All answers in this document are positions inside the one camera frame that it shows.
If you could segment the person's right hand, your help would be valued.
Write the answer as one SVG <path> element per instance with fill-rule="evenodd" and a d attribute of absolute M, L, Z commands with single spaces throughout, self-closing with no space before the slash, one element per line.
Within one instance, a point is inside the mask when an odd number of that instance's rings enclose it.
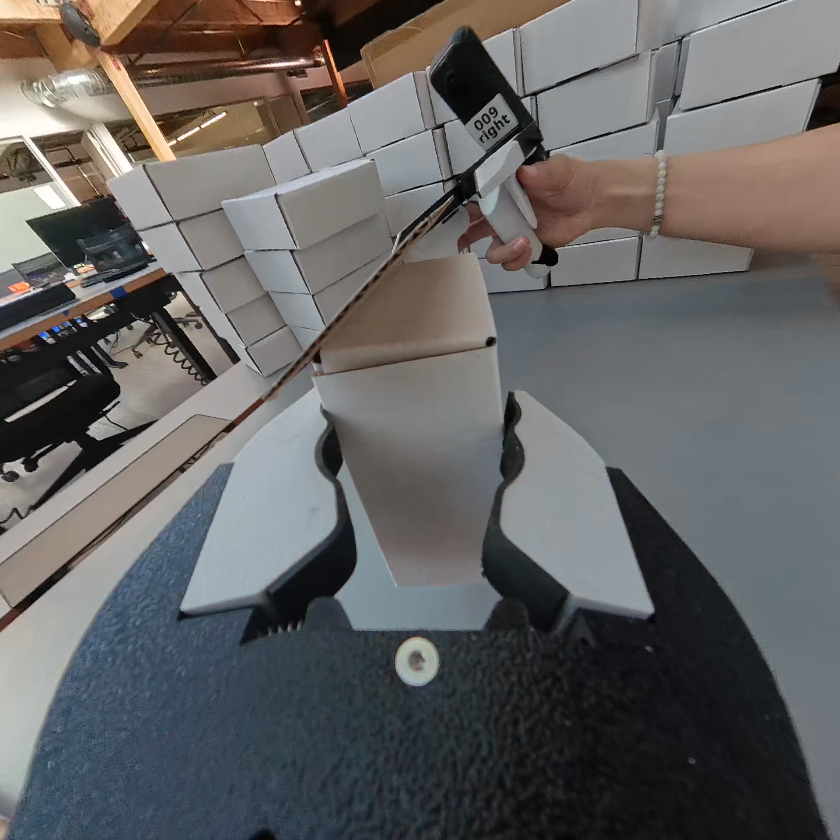
<path fill-rule="evenodd" d="M 519 167 L 517 180 L 537 218 L 534 229 L 542 245 L 558 248 L 595 228 L 603 198 L 604 173 L 610 167 L 609 161 L 582 161 L 559 154 L 544 162 Z M 458 239 L 460 253 L 488 238 L 486 259 L 494 265 L 513 271 L 535 260 L 526 237 L 504 244 L 477 205 L 469 206 L 469 218 L 466 231 Z"/>

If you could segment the person's right forearm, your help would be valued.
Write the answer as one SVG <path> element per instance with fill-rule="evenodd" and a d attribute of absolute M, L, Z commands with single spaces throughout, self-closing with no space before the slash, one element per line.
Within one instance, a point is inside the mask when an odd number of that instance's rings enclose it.
<path fill-rule="evenodd" d="M 798 254 L 839 250 L 839 127 L 702 154 L 610 161 L 596 227 Z"/>

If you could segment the black computer monitor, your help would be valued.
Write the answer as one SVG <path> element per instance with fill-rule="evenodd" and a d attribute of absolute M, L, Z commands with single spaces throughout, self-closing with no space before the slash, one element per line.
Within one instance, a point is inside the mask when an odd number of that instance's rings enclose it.
<path fill-rule="evenodd" d="M 26 225 L 63 266 L 73 270 L 88 263 L 79 240 L 104 235 L 131 223 L 112 196 L 100 196 L 78 206 L 30 218 Z"/>

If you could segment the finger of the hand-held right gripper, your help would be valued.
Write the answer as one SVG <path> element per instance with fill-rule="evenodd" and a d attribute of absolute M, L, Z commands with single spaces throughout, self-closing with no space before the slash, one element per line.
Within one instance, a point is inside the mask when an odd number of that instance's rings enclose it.
<path fill-rule="evenodd" d="M 519 140 L 510 140 L 486 154 L 456 179 L 456 200 L 473 202 L 488 197 L 505 181 L 515 176 L 526 155 Z"/>

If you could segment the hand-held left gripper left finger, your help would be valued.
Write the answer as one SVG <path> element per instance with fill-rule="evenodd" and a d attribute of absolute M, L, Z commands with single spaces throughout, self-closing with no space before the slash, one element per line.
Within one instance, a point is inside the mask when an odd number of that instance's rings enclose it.
<path fill-rule="evenodd" d="M 333 420 L 311 389 L 234 459 L 182 614 L 304 618 L 315 599 L 336 595 L 357 561 L 342 465 Z"/>

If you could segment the wooden desk with black legs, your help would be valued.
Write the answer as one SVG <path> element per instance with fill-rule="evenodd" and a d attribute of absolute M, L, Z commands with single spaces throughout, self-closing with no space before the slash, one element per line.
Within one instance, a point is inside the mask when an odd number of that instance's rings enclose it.
<path fill-rule="evenodd" d="M 119 280 L 72 291 L 74 301 L 3 330 L 2 351 L 21 350 L 33 344 L 36 362 L 64 360 L 95 347 L 100 340 L 138 320 L 151 320 L 186 360 L 199 382 L 206 384 L 217 378 L 166 309 L 171 296 L 183 290 L 176 278 L 157 264 Z"/>

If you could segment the black office chair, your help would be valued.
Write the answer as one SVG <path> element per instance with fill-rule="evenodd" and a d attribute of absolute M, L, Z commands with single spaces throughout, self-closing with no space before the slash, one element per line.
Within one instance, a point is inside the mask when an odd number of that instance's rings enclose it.
<path fill-rule="evenodd" d="M 109 437 L 93 437 L 91 427 L 106 419 L 119 403 L 119 383 L 110 373 L 74 372 L 69 381 L 61 384 L 62 390 L 43 394 L 41 404 L 29 406 L 15 419 L 9 419 L 9 414 L 2 415 L 2 482 L 19 479 L 18 472 L 9 467 L 12 464 L 20 464 L 24 472 L 32 473 L 43 457 L 62 445 L 73 444 L 79 448 L 79 454 L 36 501 L 36 507 L 154 424 L 121 427 L 119 433 Z"/>

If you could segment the stack of white cardboard boxes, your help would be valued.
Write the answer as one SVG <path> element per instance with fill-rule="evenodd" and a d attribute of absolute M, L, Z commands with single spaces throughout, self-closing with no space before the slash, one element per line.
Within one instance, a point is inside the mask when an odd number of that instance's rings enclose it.
<path fill-rule="evenodd" d="M 482 44 L 549 158 L 659 163 L 802 134 L 838 68 L 838 2 L 567 2 Z M 478 162 L 432 87 L 435 58 L 266 146 L 148 162 L 108 183 L 254 371 L 303 351 Z M 404 259 L 454 256 L 468 221 L 462 206 Z M 595 227 L 555 250 L 546 280 L 478 264 L 488 291 L 527 291 L 745 270 L 753 251 Z"/>

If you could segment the silver air duct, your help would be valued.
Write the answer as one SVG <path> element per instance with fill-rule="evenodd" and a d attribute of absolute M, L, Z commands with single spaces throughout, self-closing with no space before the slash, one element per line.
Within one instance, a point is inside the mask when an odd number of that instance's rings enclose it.
<path fill-rule="evenodd" d="M 116 88 L 102 70 L 63 70 L 45 77 L 24 79 L 18 84 L 24 97 L 46 109 L 63 109 L 82 99 L 115 95 Z"/>

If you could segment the black keyboard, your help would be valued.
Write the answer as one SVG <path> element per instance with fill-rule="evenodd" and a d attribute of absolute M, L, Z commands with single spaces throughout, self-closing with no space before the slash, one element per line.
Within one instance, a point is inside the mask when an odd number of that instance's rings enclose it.
<path fill-rule="evenodd" d="M 27 292 L 14 293 L 1 300 L 1 330 L 12 329 L 29 319 L 42 317 L 54 310 L 65 310 L 78 301 L 74 290 L 65 283 L 56 283 Z"/>

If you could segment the white cardboard box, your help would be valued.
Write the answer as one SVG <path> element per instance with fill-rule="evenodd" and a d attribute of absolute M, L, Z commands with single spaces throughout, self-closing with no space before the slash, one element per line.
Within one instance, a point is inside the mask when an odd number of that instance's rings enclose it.
<path fill-rule="evenodd" d="M 278 385 L 307 364 L 398 587 L 476 585 L 498 486 L 497 327 L 477 257 L 404 263 L 470 198 L 467 175 L 398 236 Z"/>

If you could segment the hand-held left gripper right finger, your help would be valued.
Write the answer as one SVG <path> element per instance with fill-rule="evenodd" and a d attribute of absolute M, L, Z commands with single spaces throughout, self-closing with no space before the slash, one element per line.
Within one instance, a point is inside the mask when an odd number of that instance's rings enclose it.
<path fill-rule="evenodd" d="M 482 572 L 542 632 L 580 610 L 648 620 L 655 606 L 603 459 L 524 391 L 509 392 Z"/>

